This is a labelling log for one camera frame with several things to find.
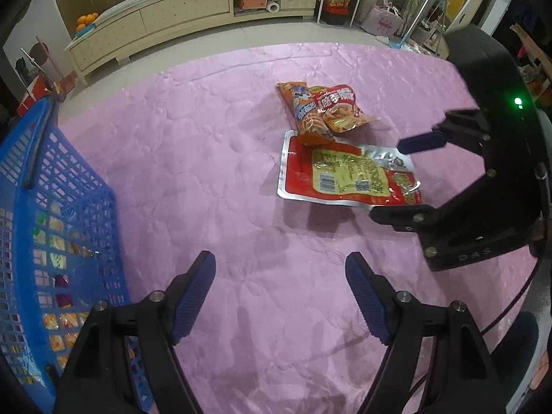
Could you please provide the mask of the pile of oranges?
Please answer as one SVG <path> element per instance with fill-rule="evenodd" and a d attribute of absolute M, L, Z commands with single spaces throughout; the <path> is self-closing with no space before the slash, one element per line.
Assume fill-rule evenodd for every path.
<path fill-rule="evenodd" d="M 75 33 L 79 33 L 85 27 L 91 25 L 97 18 L 98 18 L 97 12 L 80 16 L 80 18 L 77 19 L 77 27 L 76 27 Z"/>

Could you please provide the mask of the red paper bag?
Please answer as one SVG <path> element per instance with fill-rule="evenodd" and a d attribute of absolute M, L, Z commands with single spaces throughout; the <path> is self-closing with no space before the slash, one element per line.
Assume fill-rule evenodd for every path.
<path fill-rule="evenodd" d="M 62 91 L 63 88 L 57 82 L 52 81 L 43 74 L 38 74 L 24 91 L 17 114 L 23 117 L 39 99 L 51 92 L 62 95 Z"/>

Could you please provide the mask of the long beige TV cabinet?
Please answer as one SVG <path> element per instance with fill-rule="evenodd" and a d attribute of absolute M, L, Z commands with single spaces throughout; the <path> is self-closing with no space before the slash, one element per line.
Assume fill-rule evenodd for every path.
<path fill-rule="evenodd" d="M 65 48 L 82 82 L 100 66 L 166 41 L 246 21 L 313 18 L 316 0 L 276 0 L 277 9 L 241 9 L 237 0 L 125 0 L 99 15 Z"/>

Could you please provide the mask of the pink gift bag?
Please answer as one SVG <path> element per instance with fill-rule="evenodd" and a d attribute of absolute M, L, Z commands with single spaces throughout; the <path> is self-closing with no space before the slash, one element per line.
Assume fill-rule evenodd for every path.
<path fill-rule="evenodd" d="M 375 37 L 393 37 L 403 25 L 401 12 L 392 2 L 384 0 L 381 5 L 374 5 L 363 19 L 360 27 Z"/>

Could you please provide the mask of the blue plastic basket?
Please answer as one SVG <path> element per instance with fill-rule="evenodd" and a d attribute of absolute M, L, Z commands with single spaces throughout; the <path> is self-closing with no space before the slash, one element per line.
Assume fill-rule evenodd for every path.
<path fill-rule="evenodd" d="M 39 99 L 1 143 L 1 398 L 53 410 L 94 303 L 130 301 L 116 198 Z"/>

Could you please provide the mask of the pink quilted tablecloth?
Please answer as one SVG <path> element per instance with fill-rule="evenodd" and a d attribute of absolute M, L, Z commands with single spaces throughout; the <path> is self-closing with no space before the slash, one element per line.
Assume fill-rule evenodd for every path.
<path fill-rule="evenodd" d="M 292 121 L 278 83 L 350 85 L 374 124 L 357 142 L 393 147 L 473 99 L 455 67 L 424 55 L 345 44 L 234 50 L 183 63 L 88 109 L 64 106 L 63 132 L 116 194 L 129 292 L 166 287 L 198 252 L 217 273 L 177 352 L 208 413 L 354 413 L 385 354 L 345 278 L 361 252 L 420 301 L 467 304 L 494 346 L 534 267 L 526 249 L 441 273 L 417 238 L 361 207 L 277 194 Z"/>

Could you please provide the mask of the orange box in cabinet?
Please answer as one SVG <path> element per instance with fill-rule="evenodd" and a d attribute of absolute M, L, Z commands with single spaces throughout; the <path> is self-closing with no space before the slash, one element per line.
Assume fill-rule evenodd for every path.
<path fill-rule="evenodd" d="M 234 0 L 235 7 L 239 10 L 265 9 L 268 0 Z"/>

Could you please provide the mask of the large red silver snack bag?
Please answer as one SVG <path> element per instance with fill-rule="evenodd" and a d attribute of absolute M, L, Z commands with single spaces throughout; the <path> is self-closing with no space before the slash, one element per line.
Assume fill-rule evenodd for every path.
<path fill-rule="evenodd" d="M 277 194 L 328 206 L 394 207 L 422 203 L 412 159 L 393 148 L 335 142 L 305 146 L 284 136 Z"/>

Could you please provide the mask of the red chips snack bag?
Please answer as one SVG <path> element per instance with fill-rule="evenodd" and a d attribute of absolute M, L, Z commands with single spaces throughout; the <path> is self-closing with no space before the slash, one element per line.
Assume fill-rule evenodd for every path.
<path fill-rule="evenodd" d="M 368 115 L 359 108 L 356 94 L 347 84 L 313 86 L 309 91 L 319 114 L 333 134 L 347 133 L 377 120 L 377 117 Z"/>

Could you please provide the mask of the white tape roll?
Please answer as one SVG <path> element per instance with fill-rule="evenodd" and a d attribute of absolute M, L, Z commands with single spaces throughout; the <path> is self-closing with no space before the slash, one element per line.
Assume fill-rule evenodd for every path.
<path fill-rule="evenodd" d="M 269 12 L 269 13 L 276 13 L 276 12 L 279 12 L 281 9 L 280 7 L 280 4 L 278 1 L 268 1 L 267 5 L 266 5 L 266 11 Z"/>

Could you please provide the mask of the orange cartoon snack bag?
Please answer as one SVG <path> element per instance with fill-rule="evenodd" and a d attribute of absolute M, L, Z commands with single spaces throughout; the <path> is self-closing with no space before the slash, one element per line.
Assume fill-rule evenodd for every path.
<path fill-rule="evenodd" d="M 305 81 L 279 82 L 278 91 L 290 108 L 297 128 L 297 141 L 305 146 L 319 146 L 335 141 Z"/>

